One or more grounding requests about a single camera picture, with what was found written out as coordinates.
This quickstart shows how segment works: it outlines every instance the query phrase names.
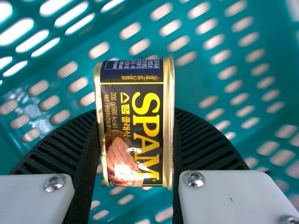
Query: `teal plastic basket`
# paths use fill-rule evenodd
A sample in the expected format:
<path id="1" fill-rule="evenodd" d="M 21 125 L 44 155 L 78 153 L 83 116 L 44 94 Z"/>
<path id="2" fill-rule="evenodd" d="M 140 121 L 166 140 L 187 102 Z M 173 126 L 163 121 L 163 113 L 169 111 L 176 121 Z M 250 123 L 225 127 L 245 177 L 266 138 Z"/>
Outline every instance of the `teal plastic basket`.
<path id="1" fill-rule="evenodd" d="M 98 61 L 176 65 L 176 107 L 229 138 L 299 209 L 298 0 L 1 0 L 0 174 L 95 108 Z M 172 191 L 102 187 L 89 223 L 171 223 Z"/>

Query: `navy blue label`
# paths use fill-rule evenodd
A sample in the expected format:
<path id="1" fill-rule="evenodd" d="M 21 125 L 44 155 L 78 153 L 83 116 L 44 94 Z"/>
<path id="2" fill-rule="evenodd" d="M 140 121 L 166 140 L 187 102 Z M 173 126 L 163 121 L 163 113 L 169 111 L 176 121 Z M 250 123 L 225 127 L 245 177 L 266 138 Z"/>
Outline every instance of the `navy blue label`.
<path id="1" fill-rule="evenodd" d="M 101 83 L 163 82 L 163 60 L 105 61 Z"/>

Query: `oval hole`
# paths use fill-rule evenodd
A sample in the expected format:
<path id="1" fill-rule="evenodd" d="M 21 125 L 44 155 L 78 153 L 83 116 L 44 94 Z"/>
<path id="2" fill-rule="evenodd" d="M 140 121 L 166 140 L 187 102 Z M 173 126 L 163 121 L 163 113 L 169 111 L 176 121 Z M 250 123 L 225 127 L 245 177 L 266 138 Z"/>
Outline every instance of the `oval hole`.
<path id="1" fill-rule="evenodd" d="M 189 64 L 190 62 L 194 61 L 194 59 L 197 57 L 197 53 L 196 51 L 190 51 L 184 55 L 182 55 L 181 57 L 179 57 L 176 60 L 176 65 L 178 67 L 182 67 L 185 66 L 187 64 Z"/>
<path id="2" fill-rule="evenodd" d="M 170 2 L 167 2 L 160 7 L 156 8 L 154 11 L 151 12 L 150 18 L 153 21 L 157 21 L 161 19 L 162 17 L 166 16 L 168 13 L 170 13 L 173 9 L 173 6 Z"/>
<path id="3" fill-rule="evenodd" d="M 97 167 L 97 175 L 103 173 L 102 165 L 98 165 Z"/>
<path id="4" fill-rule="evenodd" d="M 134 195 L 126 195 L 122 199 L 118 200 L 118 205 L 125 205 L 134 199 Z"/>
<path id="5" fill-rule="evenodd" d="M 47 90 L 47 88 L 49 87 L 49 83 L 46 80 L 42 80 L 39 81 L 38 83 L 34 84 L 33 86 L 31 86 L 28 90 L 28 93 L 35 97 L 38 94 L 44 92 L 45 90 Z"/>
<path id="6" fill-rule="evenodd" d="M 109 191 L 109 194 L 111 196 L 118 195 L 121 192 L 123 192 L 125 189 L 126 189 L 126 187 L 115 187 L 111 191 Z"/>
<path id="7" fill-rule="evenodd" d="M 86 77 L 81 77 L 77 79 L 75 82 L 71 83 L 68 86 L 68 91 L 71 93 L 78 92 L 79 90 L 83 89 L 85 86 L 87 86 L 88 80 Z"/>
<path id="8" fill-rule="evenodd" d="M 239 105 L 241 103 L 243 103 L 244 101 L 246 101 L 249 98 L 249 94 L 248 93 L 240 93 L 239 95 L 235 96 L 234 98 L 232 98 L 230 100 L 231 105 Z"/>
<path id="9" fill-rule="evenodd" d="M 174 31 L 176 31 L 177 29 L 179 29 L 181 26 L 182 26 L 181 20 L 173 20 L 173 21 L 167 23 L 165 26 L 163 26 L 159 30 L 159 34 L 163 37 L 167 36 L 167 35 L 173 33 Z"/>
<path id="10" fill-rule="evenodd" d="M 210 7 L 211 7 L 211 4 L 208 1 L 200 3 L 199 5 L 190 9 L 190 11 L 187 13 L 187 17 L 190 20 L 193 20 L 193 19 L 201 16 L 203 13 L 206 13 L 207 11 L 209 11 Z"/>
<path id="11" fill-rule="evenodd" d="M 56 106 L 59 103 L 59 97 L 54 95 L 51 96 L 39 104 L 39 108 L 43 111 L 47 111 L 50 108 Z"/>
<path id="12" fill-rule="evenodd" d="M 261 81 L 259 81 L 256 84 L 256 87 L 258 89 L 265 89 L 267 87 L 269 87 L 270 85 L 272 85 L 275 82 L 275 77 L 271 76 L 271 77 L 266 77 L 264 79 L 262 79 Z"/>
<path id="13" fill-rule="evenodd" d="M 108 3 L 106 3 L 103 8 L 100 10 L 100 13 L 105 13 L 109 11 L 110 9 L 116 7 L 117 5 L 121 4 L 124 0 L 111 0 Z"/>
<path id="14" fill-rule="evenodd" d="M 140 30 L 141 30 L 141 24 L 139 22 L 134 22 L 120 32 L 120 38 L 122 40 L 126 40 L 131 36 L 137 34 Z"/>
<path id="15" fill-rule="evenodd" d="M 230 121 L 229 120 L 223 120 L 220 123 L 216 124 L 215 127 L 218 129 L 218 131 L 222 131 L 225 128 L 227 128 L 228 126 L 230 126 Z"/>
<path id="16" fill-rule="evenodd" d="M 19 39 L 33 28 L 33 19 L 24 18 L 0 33 L 0 46 L 6 46 Z"/>
<path id="17" fill-rule="evenodd" d="M 78 64 L 76 62 L 70 62 L 57 71 L 57 76 L 59 78 L 65 78 L 70 74 L 74 73 L 77 69 L 78 69 Z"/>
<path id="18" fill-rule="evenodd" d="M 11 99 L 0 106 L 0 114 L 7 115 L 18 107 L 18 102 Z"/>
<path id="19" fill-rule="evenodd" d="M 22 68 L 24 68 L 27 65 L 28 61 L 22 61 L 17 64 L 15 64 L 13 67 L 8 69 L 3 73 L 3 77 L 9 77 L 20 71 Z"/>
<path id="20" fill-rule="evenodd" d="M 183 46 L 187 45 L 190 42 L 190 37 L 188 35 L 184 35 L 174 40 L 170 44 L 168 44 L 168 51 L 174 52 L 176 50 L 181 49 Z"/>
<path id="21" fill-rule="evenodd" d="M 141 220 L 135 224 L 150 224 L 150 221 L 148 219 L 144 219 L 144 220 Z"/>
<path id="22" fill-rule="evenodd" d="M 62 110 L 60 112 L 58 112 L 57 114 L 53 115 L 50 118 L 50 122 L 54 125 L 58 125 L 61 122 L 63 122 L 64 120 L 68 119 L 70 117 L 70 112 L 68 110 Z"/>
<path id="23" fill-rule="evenodd" d="M 92 104 L 94 102 L 95 99 L 95 95 L 94 92 L 90 92 L 87 95 L 85 95 L 84 97 L 82 97 L 79 101 L 78 104 L 81 107 L 86 107 L 90 104 Z"/>
<path id="24" fill-rule="evenodd" d="M 240 32 L 246 29 L 247 27 L 250 27 L 252 24 L 253 24 L 253 17 L 252 16 L 245 17 L 239 20 L 238 22 L 236 22 L 235 24 L 233 24 L 232 31 Z"/>
<path id="25" fill-rule="evenodd" d="M 269 68 L 270 68 L 269 63 L 263 63 L 263 64 L 256 66 L 255 68 L 253 68 L 251 70 L 251 74 L 252 74 L 252 76 L 260 76 L 263 73 L 265 73 L 266 71 L 268 71 Z"/>
<path id="26" fill-rule="evenodd" d="M 23 142 L 28 143 L 36 139 L 41 135 L 40 131 L 37 128 L 32 128 L 30 131 L 26 132 L 21 136 Z"/>
<path id="27" fill-rule="evenodd" d="M 216 35 L 216 36 L 212 37 L 211 39 L 205 41 L 203 43 L 202 47 L 205 50 L 210 50 L 210 49 L 213 49 L 213 48 L 217 47 L 218 45 L 222 44 L 223 42 L 224 42 L 224 35 L 219 34 L 219 35 Z"/>
<path id="28" fill-rule="evenodd" d="M 238 43 L 239 47 L 247 47 L 247 46 L 251 45 L 253 42 L 257 41 L 258 38 L 259 38 L 258 32 L 248 34 L 239 40 L 239 43 Z"/>
<path id="29" fill-rule="evenodd" d="M 294 162 L 286 169 L 286 174 L 296 179 L 299 179 L 299 160 Z"/>
<path id="30" fill-rule="evenodd" d="M 130 47 L 129 52 L 131 55 L 137 55 L 140 52 L 144 51 L 149 46 L 150 46 L 150 40 L 148 38 L 145 38 L 133 44 Z"/>
<path id="31" fill-rule="evenodd" d="M 297 146 L 299 147 L 299 133 L 297 133 L 291 140 L 290 140 L 290 144 L 292 146 Z"/>
<path id="32" fill-rule="evenodd" d="M 259 118 L 252 117 L 252 118 L 246 120 L 245 122 L 243 122 L 241 124 L 241 127 L 244 128 L 244 129 L 250 129 L 253 126 L 255 126 L 256 124 L 258 124 L 259 122 L 260 122 Z"/>
<path id="33" fill-rule="evenodd" d="M 238 70 L 237 66 L 227 67 L 226 69 L 219 72 L 218 78 L 221 80 L 228 79 L 228 78 L 232 77 L 233 75 L 235 75 L 237 73 L 237 70 Z"/>
<path id="34" fill-rule="evenodd" d="M 277 166 L 284 166 L 295 157 L 295 153 L 289 150 L 281 149 L 270 158 L 270 162 Z"/>
<path id="35" fill-rule="evenodd" d="M 225 134 L 225 137 L 228 139 L 228 140 L 232 140 L 236 137 L 236 133 L 235 132 L 227 132 Z"/>
<path id="36" fill-rule="evenodd" d="M 13 13 L 11 4 L 7 1 L 0 1 L 0 23 L 5 21 Z"/>
<path id="37" fill-rule="evenodd" d="M 195 29 L 197 35 L 202 35 L 215 28 L 218 25 L 218 20 L 216 18 L 209 19 L 204 23 L 198 25 Z"/>
<path id="38" fill-rule="evenodd" d="M 60 41 L 60 37 L 56 37 L 56 38 L 50 40 L 48 43 L 46 43 L 45 45 L 43 45 L 42 47 L 40 47 L 39 49 L 34 51 L 31 54 L 31 57 L 38 57 L 38 56 L 44 54 L 45 52 L 47 52 L 48 50 L 53 48 L 56 44 L 58 44 L 59 41 Z"/>
<path id="39" fill-rule="evenodd" d="M 243 86 L 242 80 L 235 80 L 232 83 L 225 86 L 224 91 L 227 93 L 232 93 L 240 89 L 242 86 Z"/>
<path id="40" fill-rule="evenodd" d="M 254 50 L 245 57 L 245 61 L 248 62 L 248 63 L 252 63 L 252 62 L 257 61 L 258 59 L 260 59 L 264 55 L 265 55 L 265 50 L 264 49 Z"/>
<path id="41" fill-rule="evenodd" d="M 103 187 L 106 187 L 106 186 L 107 186 L 106 183 L 105 183 L 105 181 L 104 181 L 104 179 L 101 180 L 100 184 L 101 184 L 101 186 L 103 186 Z"/>
<path id="42" fill-rule="evenodd" d="M 279 144 L 277 142 L 267 141 L 257 149 L 257 153 L 259 153 L 261 155 L 270 155 L 278 147 L 279 147 Z"/>
<path id="43" fill-rule="evenodd" d="M 271 101 L 280 95 L 280 90 L 270 90 L 262 96 L 262 101 Z"/>
<path id="44" fill-rule="evenodd" d="M 199 103 L 199 107 L 201 109 L 206 109 L 212 106 L 213 104 L 215 104 L 217 100 L 218 100 L 218 96 L 209 96 Z"/>
<path id="45" fill-rule="evenodd" d="M 71 10 L 67 11 L 65 14 L 59 16 L 55 23 L 55 27 L 63 27 L 65 24 L 69 23 L 77 16 L 81 15 L 88 7 L 88 1 L 83 1 L 80 4 L 76 5 Z"/>
<path id="46" fill-rule="evenodd" d="M 31 48 L 33 48 L 34 46 L 38 45 L 44 39 L 46 39 L 48 37 L 48 35 L 49 35 L 48 29 L 41 30 L 41 31 L 37 32 L 36 34 L 34 34 L 29 39 L 25 40 L 19 46 L 17 46 L 15 51 L 17 53 L 26 52 L 26 51 L 30 50 Z"/>
<path id="47" fill-rule="evenodd" d="M 253 168 L 259 163 L 259 161 L 256 158 L 249 157 L 245 159 L 245 163 L 249 168 Z"/>
<path id="48" fill-rule="evenodd" d="M 291 203 L 293 204 L 293 206 L 297 209 L 297 210 L 299 210 L 299 195 L 297 194 L 297 195 L 292 195 L 291 197 L 290 197 L 290 201 L 291 201 Z"/>
<path id="49" fill-rule="evenodd" d="M 109 214 L 109 211 L 102 210 L 93 216 L 93 220 L 100 220 L 101 218 L 106 217 Z"/>
<path id="50" fill-rule="evenodd" d="M 246 0 L 241 0 L 236 2 L 235 4 L 231 5 L 230 7 L 228 7 L 225 11 L 224 14 L 227 17 L 236 15 L 238 13 L 240 13 L 241 11 L 243 11 L 245 8 L 247 7 L 247 1 Z"/>
<path id="51" fill-rule="evenodd" d="M 12 129 L 18 129 L 20 127 L 23 127 L 28 122 L 29 122 L 29 117 L 26 114 L 22 114 L 16 119 L 12 120 L 9 125 Z"/>
<path id="52" fill-rule="evenodd" d="M 108 42 L 102 42 L 99 45 L 93 47 L 89 52 L 88 56 L 90 59 L 95 59 L 100 57 L 102 54 L 106 53 L 109 50 L 110 46 Z"/>
<path id="53" fill-rule="evenodd" d="M 245 116 L 247 116 L 248 114 L 252 113 L 254 111 L 255 107 L 252 105 L 248 105 L 243 107 L 242 109 L 238 110 L 236 115 L 239 118 L 243 118 Z"/>
<path id="54" fill-rule="evenodd" d="M 153 187 L 141 187 L 141 189 L 142 189 L 143 191 L 147 191 L 147 190 L 151 190 L 151 189 L 153 189 Z"/>
<path id="55" fill-rule="evenodd" d="M 48 0 L 45 1 L 40 9 L 39 13 L 41 16 L 51 16 L 59 9 L 69 4 L 72 0 Z"/>
<path id="56" fill-rule="evenodd" d="M 173 209 L 172 209 L 172 207 L 167 208 L 167 209 L 165 209 L 165 210 L 159 212 L 158 214 L 156 214 L 156 216 L 155 216 L 155 220 L 156 220 L 156 222 L 161 223 L 161 222 L 163 222 L 163 221 L 165 221 L 165 220 L 171 218 L 171 217 L 172 217 L 172 214 L 173 214 Z"/>
<path id="57" fill-rule="evenodd" d="M 101 203 L 99 201 L 92 201 L 91 205 L 90 205 L 90 210 L 95 209 L 96 207 L 98 207 Z"/>
<path id="58" fill-rule="evenodd" d="M 284 102 L 276 102 L 267 108 L 267 113 L 276 113 L 285 107 Z"/>
<path id="59" fill-rule="evenodd" d="M 225 60 L 227 60 L 231 55 L 231 51 L 230 50 L 223 50 L 221 52 L 219 52 L 218 54 L 214 55 L 213 57 L 211 57 L 210 62 L 212 64 L 220 64 L 222 62 L 224 62 Z"/>
<path id="60" fill-rule="evenodd" d="M 296 131 L 297 127 L 294 125 L 283 125 L 276 133 L 275 136 L 287 139 L 290 138 Z"/>
<path id="61" fill-rule="evenodd" d="M 289 189 L 289 185 L 282 180 L 276 180 L 275 183 L 279 187 L 279 189 L 281 189 L 283 192 Z"/>
<path id="62" fill-rule="evenodd" d="M 159 59 L 159 55 L 153 54 L 153 55 L 147 56 L 145 59 L 146 59 L 146 60 L 155 60 L 155 59 Z"/>
<path id="63" fill-rule="evenodd" d="M 94 16 L 95 16 L 95 13 L 90 13 L 89 15 L 87 15 L 86 17 L 84 17 L 83 19 L 81 19 L 78 22 L 76 22 L 74 25 L 70 26 L 65 31 L 64 34 L 65 35 L 71 35 L 71 34 L 75 33 L 77 30 L 81 29 L 83 26 L 85 26 L 91 20 L 93 20 Z"/>
<path id="64" fill-rule="evenodd" d="M 12 60 L 13 57 L 11 56 L 0 58 L 0 70 L 7 66 L 9 63 L 11 63 Z"/>
<path id="65" fill-rule="evenodd" d="M 224 114 L 224 109 L 217 108 L 217 109 L 213 110 L 212 112 L 208 113 L 206 115 L 206 119 L 207 120 L 215 120 L 215 119 L 219 118 L 222 114 Z"/>

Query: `tin can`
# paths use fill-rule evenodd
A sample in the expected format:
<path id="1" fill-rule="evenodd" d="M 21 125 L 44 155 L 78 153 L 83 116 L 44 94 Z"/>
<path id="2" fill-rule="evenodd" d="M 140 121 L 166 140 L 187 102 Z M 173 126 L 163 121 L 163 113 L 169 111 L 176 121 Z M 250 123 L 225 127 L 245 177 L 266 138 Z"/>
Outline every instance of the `tin can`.
<path id="1" fill-rule="evenodd" d="M 106 185 L 171 189 L 172 56 L 99 62 L 94 68 L 94 87 Z"/>

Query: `metal screw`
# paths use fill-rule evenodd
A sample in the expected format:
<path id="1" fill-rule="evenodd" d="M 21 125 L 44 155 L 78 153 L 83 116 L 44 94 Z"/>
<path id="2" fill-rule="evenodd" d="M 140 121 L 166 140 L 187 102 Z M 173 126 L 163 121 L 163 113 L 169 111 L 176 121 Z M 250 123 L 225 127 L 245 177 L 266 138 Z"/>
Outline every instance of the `metal screw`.
<path id="1" fill-rule="evenodd" d="M 185 180 L 186 184 L 192 187 L 201 187 L 202 185 L 205 184 L 205 178 L 204 176 L 197 171 L 187 171 L 183 179 Z"/>
<path id="2" fill-rule="evenodd" d="M 299 224 L 299 218 L 295 216 L 281 216 L 278 224 Z"/>
<path id="3" fill-rule="evenodd" d="M 53 176 L 50 176 L 44 186 L 44 190 L 47 192 L 51 192 L 57 189 L 60 189 L 64 186 L 66 182 L 66 176 L 63 174 L 55 174 Z"/>

